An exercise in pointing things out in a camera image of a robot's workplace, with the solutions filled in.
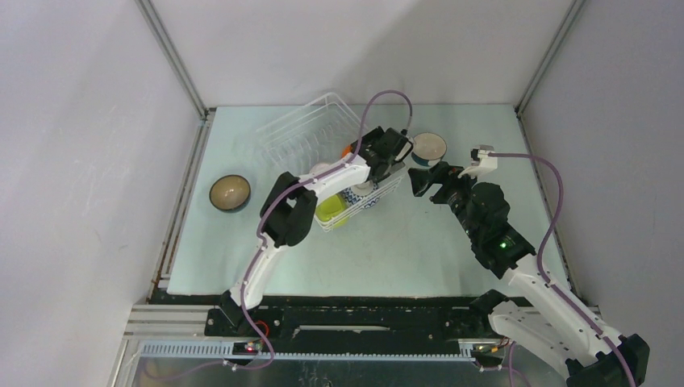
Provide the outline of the orange bowl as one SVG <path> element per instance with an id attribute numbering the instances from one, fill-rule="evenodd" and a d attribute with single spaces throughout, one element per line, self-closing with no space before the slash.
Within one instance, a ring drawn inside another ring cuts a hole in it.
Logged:
<path id="1" fill-rule="evenodd" d="M 342 158 L 343 160 L 352 160 L 352 159 L 355 157 L 355 155 L 356 155 L 356 148 L 357 148 L 357 144 L 356 144 L 356 143 L 349 144 L 349 145 L 342 151 L 341 158 Z"/>

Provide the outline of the teal blue bowl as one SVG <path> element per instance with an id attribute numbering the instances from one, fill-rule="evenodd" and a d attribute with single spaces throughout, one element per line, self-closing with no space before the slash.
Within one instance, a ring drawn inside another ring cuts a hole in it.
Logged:
<path id="1" fill-rule="evenodd" d="M 432 167 L 439 163 L 448 151 L 446 141 L 435 133 L 419 133 L 413 137 L 412 142 L 411 158 L 423 167 Z"/>

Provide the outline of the dark bowl beige inside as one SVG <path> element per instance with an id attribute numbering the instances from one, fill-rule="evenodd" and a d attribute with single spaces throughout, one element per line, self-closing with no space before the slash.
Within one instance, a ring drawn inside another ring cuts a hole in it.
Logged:
<path id="1" fill-rule="evenodd" d="M 242 210 L 249 203 L 251 196 L 252 190 L 248 180 L 236 174 L 219 178 L 209 191 L 211 205 L 225 213 Z"/>

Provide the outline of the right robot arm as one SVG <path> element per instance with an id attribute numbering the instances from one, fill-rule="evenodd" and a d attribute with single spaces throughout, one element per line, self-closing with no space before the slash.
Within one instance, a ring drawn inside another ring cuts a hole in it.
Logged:
<path id="1" fill-rule="evenodd" d="M 507 220 L 510 206 L 499 185 L 479 182 L 462 167 L 440 162 L 409 169 L 414 196 L 446 205 L 469 238 L 477 261 L 521 292 L 537 314 L 532 317 L 497 290 L 477 298 L 469 315 L 472 332 L 495 332 L 544 360 L 568 386 L 640 386 L 650 348 L 637 334 L 625 336 L 605 323 L 544 264 L 539 253 Z"/>

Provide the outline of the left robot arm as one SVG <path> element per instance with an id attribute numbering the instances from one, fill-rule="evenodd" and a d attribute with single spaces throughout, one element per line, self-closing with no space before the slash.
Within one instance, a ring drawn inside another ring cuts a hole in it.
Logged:
<path id="1" fill-rule="evenodd" d="M 385 180 L 404 166 L 412 148 L 406 129 L 376 127 L 352 143 L 351 152 L 317 173 L 282 173 L 260 211 L 256 253 L 242 277 L 222 296 L 224 326 L 239 336 L 252 331 L 252 310 L 261 303 L 277 256 L 308 236 L 321 202 L 354 185 Z"/>

